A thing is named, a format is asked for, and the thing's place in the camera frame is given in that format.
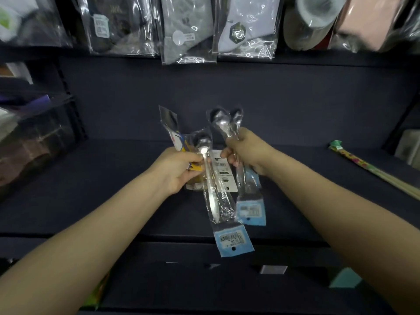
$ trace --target hexagonal sticker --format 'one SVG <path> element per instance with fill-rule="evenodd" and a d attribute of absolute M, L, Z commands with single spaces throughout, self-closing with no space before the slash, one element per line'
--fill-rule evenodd
<path fill-rule="evenodd" d="M 246 32 L 247 32 L 247 29 L 240 22 L 238 22 L 231 26 L 231 34 L 229 38 L 235 44 L 238 44 L 245 39 Z"/>

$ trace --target pink item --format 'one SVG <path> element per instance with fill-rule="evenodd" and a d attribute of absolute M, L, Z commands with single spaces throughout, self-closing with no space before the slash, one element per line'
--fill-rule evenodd
<path fill-rule="evenodd" d="M 357 36 L 372 51 L 381 49 L 402 0 L 347 0 L 337 21 L 337 33 Z"/>

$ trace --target blue packaging tag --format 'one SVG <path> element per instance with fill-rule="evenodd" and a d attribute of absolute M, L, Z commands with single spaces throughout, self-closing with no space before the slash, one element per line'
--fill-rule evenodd
<path fill-rule="evenodd" d="M 260 176 L 258 173 L 256 173 L 252 168 L 245 167 L 245 172 L 247 175 L 247 180 L 255 181 L 255 185 L 257 188 L 261 189 L 261 183 L 260 183 Z"/>
<path fill-rule="evenodd" d="M 236 220 L 250 226 L 265 226 L 264 199 L 237 201 Z"/>
<path fill-rule="evenodd" d="M 221 257 L 233 257 L 254 251 L 244 226 L 214 232 L 214 238 Z"/>

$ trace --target white round sticker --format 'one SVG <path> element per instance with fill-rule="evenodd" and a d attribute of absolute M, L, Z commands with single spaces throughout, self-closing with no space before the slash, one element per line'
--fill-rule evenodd
<path fill-rule="evenodd" d="M 176 45 L 180 46 L 185 43 L 186 38 L 185 38 L 184 33 L 182 33 L 180 30 L 176 30 L 172 34 L 172 40 Z"/>

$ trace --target dark wall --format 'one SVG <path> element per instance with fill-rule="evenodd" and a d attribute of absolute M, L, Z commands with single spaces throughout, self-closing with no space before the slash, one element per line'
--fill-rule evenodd
<path fill-rule="evenodd" d="M 405 69 L 265 63 L 161 66 L 154 59 L 60 58 L 91 138 L 169 140 L 158 105 L 183 132 L 205 111 L 244 107 L 244 125 L 271 144 L 380 148 L 412 101 L 418 74 Z"/>

